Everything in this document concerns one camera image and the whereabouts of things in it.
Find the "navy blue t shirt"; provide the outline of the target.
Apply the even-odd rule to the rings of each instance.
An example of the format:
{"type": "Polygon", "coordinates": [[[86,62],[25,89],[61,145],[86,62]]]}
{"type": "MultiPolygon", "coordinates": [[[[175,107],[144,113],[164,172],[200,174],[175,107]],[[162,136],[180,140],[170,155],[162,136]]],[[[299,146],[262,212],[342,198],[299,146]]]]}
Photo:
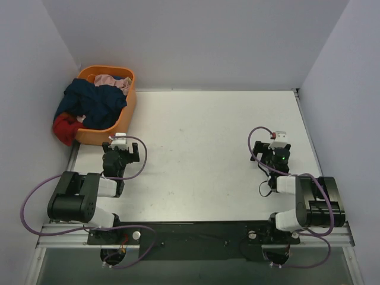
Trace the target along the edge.
{"type": "Polygon", "coordinates": [[[73,79],[65,89],[55,117],[66,112],[73,117],[84,117],[83,125],[88,129],[108,129],[119,119],[127,106],[122,90],[110,85],[95,86],[85,79],[73,79]]]}

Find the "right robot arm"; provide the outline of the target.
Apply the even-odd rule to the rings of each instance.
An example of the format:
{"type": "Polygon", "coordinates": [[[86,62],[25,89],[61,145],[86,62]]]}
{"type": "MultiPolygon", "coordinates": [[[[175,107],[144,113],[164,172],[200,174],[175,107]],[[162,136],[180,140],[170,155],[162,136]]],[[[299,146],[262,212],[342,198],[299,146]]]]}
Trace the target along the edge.
{"type": "Polygon", "coordinates": [[[272,148],[269,143],[256,141],[251,161],[267,175],[265,183],[272,193],[286,194],[294,198],[294,206],[284,212],[275,213],[274,223],[265,229],[265,237],[272,243],[279,243],[286,232],[309,227],[342,227],[346,214],[341,204],[336,181],[333,177],[289,175],[290,144],[272,148]]]}

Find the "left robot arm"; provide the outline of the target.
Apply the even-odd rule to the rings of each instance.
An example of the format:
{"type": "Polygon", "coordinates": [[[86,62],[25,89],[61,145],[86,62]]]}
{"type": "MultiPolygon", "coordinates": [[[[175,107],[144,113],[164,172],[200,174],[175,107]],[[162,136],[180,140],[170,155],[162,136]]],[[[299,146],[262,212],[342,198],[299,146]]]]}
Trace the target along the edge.
{"type": "Polygon", "coordinates": [[[104,154],[101,173],[66,171],[50,198],[48,217],[52,220],[79,222],[85,226],[102,228],[101,238],[110,245],[117,244],[122,229],[114,225],[116,214],[97,206],[98,198],[119,198],[124,190],[124,172],[128,164],[139,162],[138,144],[129,148],[126,139],[102,144],[104,154]]]}

